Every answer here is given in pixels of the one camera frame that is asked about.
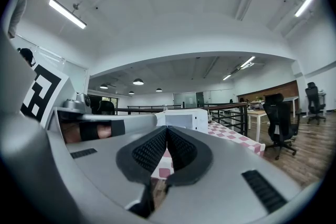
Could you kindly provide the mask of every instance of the white table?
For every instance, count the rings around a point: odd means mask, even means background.
[[[295,118],[295,100],[299,99],[298,96],[293,96],[293,97],[286,97],[283,99],[283,102],[293,102],[293,118]]]
[[[326,93],[325,92],[319,92],[319,97],[322,97],[323,98],[323,104],[325,104],[325,98],[326,98]],[[308,117],[308,113],[309,113],[309,108],[308,108],[308,97],[306,96],[306,117]],[[325,117],[325,112],[326,112],[326,105],[324,106],[324,109],[323,109],[323,116]]]
[[[258,110],[258,111],[254,111],[254,110],[248,110],[247,111],[247,115],[248,115],[248,129],[251,129],[251,117],[255,117],[257,118],[257,134],[256,134],[256,142],[259,142],[259,138],[260,138],[260,124],[261,124],[261,117],[262,116],[266,116],[266,112],[265,110]]]

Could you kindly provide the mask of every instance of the wooden floor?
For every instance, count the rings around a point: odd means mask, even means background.
[[[326,117],[326,122],[321,120],[317,126],[315,120],[307,124],[307,119],[301,116],[299,133],[292,143],[292,147],[297,150],[295,156],[292,156],[292,151],[283,148],[276,161],[279,149],[270,148],[264,152],[264,158],[286,172],[302,187],[318,181],[329,168],[336,146],[336,113],[328,113]],[[252,118],[251,130],[248,131],[251,139],[256,137],[255,120]],[[260,143],[271,145],[267,122],[267,116],[261,118]]]

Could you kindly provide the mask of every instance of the checkered tablecloth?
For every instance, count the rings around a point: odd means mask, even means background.
[[[252,150],[259,156],[263,156],[265,150],[265,144],[260,144],[250,138],[247,138],[237,132],[220,125],[219,123],[212,122],[208,124],[208,134],[233,141],[238,143],[249,150]],[[174,173],[173,162],[168,150],[165,151],[158,166],[152,174],[152,177],[159,179],[167,179],[168,176]]]

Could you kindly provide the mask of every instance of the textured black rubber pad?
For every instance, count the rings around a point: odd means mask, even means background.
[[[269,214],[286,204],[283,196],[257,170],[247,171],[242,176]]]
[[[72,152],[70,153],[70,155],[72,158],[76,159],[76,158],[84,157],[84,156],[87,156],[87,155],[90,155],[96,152],[97,151],[94,148],[88,148],[87,150]]]

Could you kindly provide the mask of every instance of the table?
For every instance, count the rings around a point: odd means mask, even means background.
[[[259,156],[264,155],[265,144],[260,144],[246,136],[243,136],[235,131],[232,131],[228,127],[225,127],[217,122],[212,121],[208,124],[208,134],[217,138],[230,140],[234,143],[238,143],[243,147],[253,151]],[[167,179],[174,173],[172,157],[168,150],[163,154],[159,164],[152,174],[153,178]]]
[[[260,138],[260,118],[262,116],[266,116],[265,110],[247,110],[247,115],[248,115],[248,129],[251,129],[251,117],[257,118],[257,135],[256,135],[256,142],[259,142]]]
[[[293,102],[293,118],[295,118],[295,100],[299,99],[298,96],[293,96],[293,97],[286,97],[283,99],[283,102]]]
[[[319,97],[323,97],[323,104],[325,104],[325,98],[326,98],[326,93],[325,92],[319,92]],[[306,96],[306,117],[308,117],[308,113],[309,113],[309,108],[308,108],[308,97]],[[325,112],[326,112],[326,105],[324,106],[324,109],[323,109],[323,116],[325,117]]]

